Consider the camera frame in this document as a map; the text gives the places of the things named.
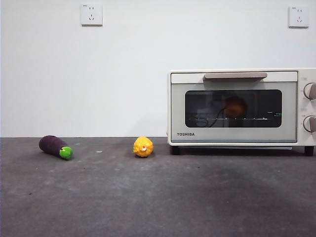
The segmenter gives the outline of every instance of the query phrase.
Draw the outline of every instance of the gray concrete floor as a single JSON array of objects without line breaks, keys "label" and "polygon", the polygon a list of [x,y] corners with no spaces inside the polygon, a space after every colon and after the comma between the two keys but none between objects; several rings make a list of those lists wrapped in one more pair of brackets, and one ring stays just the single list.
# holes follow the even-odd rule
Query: gray concrete floor
[{"label": "gray concrete floor", "polygon": [[316,236],[316,157],[301,148],[171,156],[153,138],[141,159],[134,138],[64,140],[70,161],[37,138],[1,140],[1,236]]}]

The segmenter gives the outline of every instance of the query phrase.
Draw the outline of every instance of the toy eggplant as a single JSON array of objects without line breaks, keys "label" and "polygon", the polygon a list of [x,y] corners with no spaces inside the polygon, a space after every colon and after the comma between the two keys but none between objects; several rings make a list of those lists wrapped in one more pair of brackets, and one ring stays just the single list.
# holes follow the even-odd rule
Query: toy eggplant
[{"label": "toy eggplant", "polygon": [[66,142],[55,136],[45,136],[39,141],[39,148],[48,154],[61,157],[63,159],[70,159],[73,150]]}]

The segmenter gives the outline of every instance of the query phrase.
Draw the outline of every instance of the white wall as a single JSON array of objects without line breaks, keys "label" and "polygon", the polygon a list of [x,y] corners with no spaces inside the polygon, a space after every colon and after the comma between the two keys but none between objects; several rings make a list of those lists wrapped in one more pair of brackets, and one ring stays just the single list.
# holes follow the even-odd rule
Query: white wall
[{"label": "white wall", "polygon": [[316,1],[2,0],[1,63],[2,137],[165,136],[171,69],[316,67]]}]

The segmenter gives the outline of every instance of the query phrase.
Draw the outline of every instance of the wall socket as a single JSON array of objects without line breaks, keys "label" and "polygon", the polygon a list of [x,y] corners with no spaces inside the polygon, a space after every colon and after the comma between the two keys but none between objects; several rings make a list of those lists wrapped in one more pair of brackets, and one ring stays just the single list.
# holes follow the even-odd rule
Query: wall socket
[{"label": "wall socket", "polygon": [[81,24],[83,26],[102,26],[103,14],[102,4],[81,5]]},{"label": "wall socket", "polygon": [[289,6],[288,26],[291,28],[307,28],[309,26],[309,16],[307,7]]}]

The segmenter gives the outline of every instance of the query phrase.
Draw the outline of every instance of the toy vegetable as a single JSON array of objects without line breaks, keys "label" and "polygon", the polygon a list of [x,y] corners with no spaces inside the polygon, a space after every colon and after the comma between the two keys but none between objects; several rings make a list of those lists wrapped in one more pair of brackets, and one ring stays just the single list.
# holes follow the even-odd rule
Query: toy vegetable
[{"label": "toy vegetable", "polygon": [[70,159],[73,150],[66,142],[55,136],[45,136],[39,141],[39,148],[45,153],[61,157],[63,159]]},{"label": "toy vegetable", "polygon": [[133,152],[139,157],[147,157],[154,150],[154,144],[147,137],[139,137],[134,143]]}]

